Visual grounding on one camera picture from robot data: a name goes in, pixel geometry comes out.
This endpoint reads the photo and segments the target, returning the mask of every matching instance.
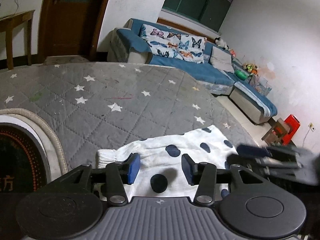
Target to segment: gray quilted mat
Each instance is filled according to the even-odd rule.
[[[255,144],[204,87],[175,68],[127,63],[17,68],[0,73],[0,109],[14,107],[51,126],[69,170],[94,165],[98,149],[212,124],[235,146]]]

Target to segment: red box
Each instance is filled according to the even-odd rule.
[[[287,145],[300,127],[300,122],[293,114],[290,114],[284,122],[290,126],[289,133],[282,138],[282,145]]]

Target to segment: green ball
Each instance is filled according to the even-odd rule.
[[[241,70],[237,69],[235,71],[235,74],[238,78],[240,78],[241,80],[246,80],[248,75],[246,75],[245,73],[243,73]]]

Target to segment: wooden door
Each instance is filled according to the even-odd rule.
[[[46,56],[88,55],[102,0],[50,0]]]

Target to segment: white towel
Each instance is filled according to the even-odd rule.
[[[208,162],[215,164],[218,169],[224,169],[227,156],[236,153],[236,149],[223,133],[212,125],[184,135],[167,135],[135,141],[118,150],[99,150],[96,155],[96,167],[105,168],[108,163],[124,161],[130,153],[139,153],[141,163],[134,184],[124,185],[129,201],[133,196],[189,196],[193,201],[198,186],[188,184],[181,168],[181,156],[188,154],[195,163]],[[167,188],[161,193],[155,192],[154,189],[162,191],[165,188],[166,180]],[[223,188],[227,188],[227,185],[217,185],[215,200],[221,199],[220,191]]]

